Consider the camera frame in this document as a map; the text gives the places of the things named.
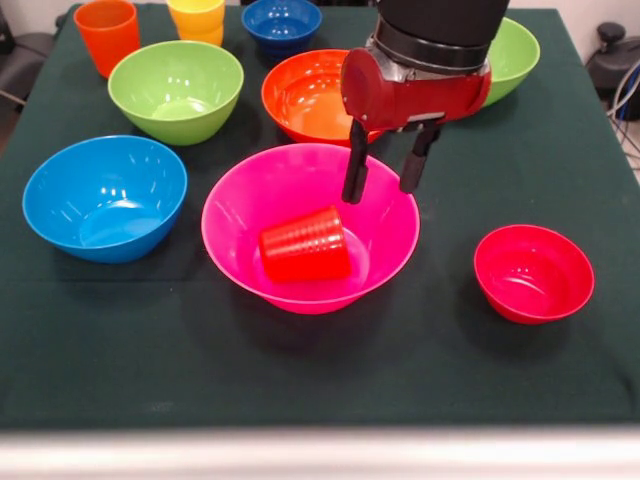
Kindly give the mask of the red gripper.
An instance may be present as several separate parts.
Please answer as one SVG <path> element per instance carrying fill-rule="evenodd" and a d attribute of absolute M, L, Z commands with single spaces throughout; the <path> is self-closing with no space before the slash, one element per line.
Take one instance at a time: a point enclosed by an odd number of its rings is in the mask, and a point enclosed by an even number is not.
<path fill-rule="evenodd" d="M 353 117 L 350 155 L 342 201 L 360 202 L 368 167 L 368 132 L 400 130 L 430 120 L 446 123 L 476 113 L 491 86 L 491 68 L 462 75 L 444 75 L 401 65 L 376 48 L 350 50 L 341 69 L 341 95 Z M 408 153 L 399 188 L 410 194 L 419 185 L 431 146 L 440 137 L 439 124 L 426 124 Z"/>

